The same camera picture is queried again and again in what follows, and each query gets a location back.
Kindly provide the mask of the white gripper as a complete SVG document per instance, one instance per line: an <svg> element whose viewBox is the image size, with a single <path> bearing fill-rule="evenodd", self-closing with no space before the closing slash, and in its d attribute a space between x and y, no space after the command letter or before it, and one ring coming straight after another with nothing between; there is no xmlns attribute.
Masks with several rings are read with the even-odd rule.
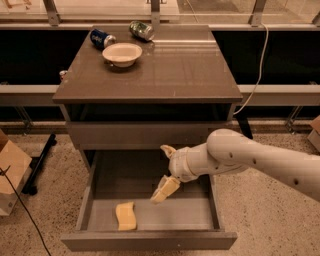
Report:
<svg viewBox="0 0 320 256"><path fill-rule="evenodd" d="M198 178L197 175L192 173L188 165L188 147L176 150L170 145L161 145L160 149L169 159L169 171L172 176L164 175L160 179L158 187L150 198L153 204L158 204L166 200L179 189L180 182L187 183Z"/></svg>

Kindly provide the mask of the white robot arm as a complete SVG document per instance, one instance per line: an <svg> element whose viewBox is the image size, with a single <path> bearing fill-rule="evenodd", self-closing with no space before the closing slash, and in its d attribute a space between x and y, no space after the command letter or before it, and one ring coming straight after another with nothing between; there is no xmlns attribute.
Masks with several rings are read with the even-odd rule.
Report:
<svg viewBox="0 0 320 256"><path fill-rule="evenodd" d="M206 142L175 149L163 145L169 159L168 176L161 178L151 197L163 202L182 183L202 175L242 172L254 168L283 184L320 201L320 157L303 152L263 145L229 129L213 131Z"/></svg>

